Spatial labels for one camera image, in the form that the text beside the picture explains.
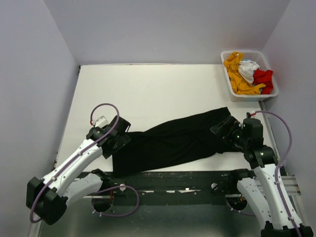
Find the black t shirt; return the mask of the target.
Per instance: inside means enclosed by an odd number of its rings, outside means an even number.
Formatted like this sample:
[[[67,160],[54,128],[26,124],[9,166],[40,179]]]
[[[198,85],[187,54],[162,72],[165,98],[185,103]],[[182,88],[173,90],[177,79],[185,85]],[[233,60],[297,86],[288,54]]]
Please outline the black t shirt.
[[[167,121],[144,132],[128,133],[130,142],[113,155],[113,175],[120,177],[236,152],[210,131],[230,114],[223,107]]]

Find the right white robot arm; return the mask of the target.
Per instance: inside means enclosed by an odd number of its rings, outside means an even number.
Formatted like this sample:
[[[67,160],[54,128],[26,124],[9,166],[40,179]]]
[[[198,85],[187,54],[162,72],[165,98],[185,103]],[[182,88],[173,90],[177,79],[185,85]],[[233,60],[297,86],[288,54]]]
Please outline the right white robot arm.
[[[227,181],[228,190],[241,193],[260,227],[263,237],[312,237],[286,193],[275,153],[264,145],[263,125],[248,114],[243,122],[228,116],[210,131],[227,145],[243,153],[251,169],[233,170]]]

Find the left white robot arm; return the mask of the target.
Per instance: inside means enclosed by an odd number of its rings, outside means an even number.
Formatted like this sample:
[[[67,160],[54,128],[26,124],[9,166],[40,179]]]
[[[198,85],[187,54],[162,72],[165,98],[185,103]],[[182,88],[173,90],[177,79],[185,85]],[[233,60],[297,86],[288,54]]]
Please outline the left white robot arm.
[[[97,158],[109,158],[130,142],[127,134],[130,126],[119,116],[111,122],[100,117],[70,157],[41,179],[33,177],[27,183],[26,206],[30,214],[53,225],[69,205],[82,197],[106,194],[110,186],[101,170],[96,169],[79,180],[76,178]]]

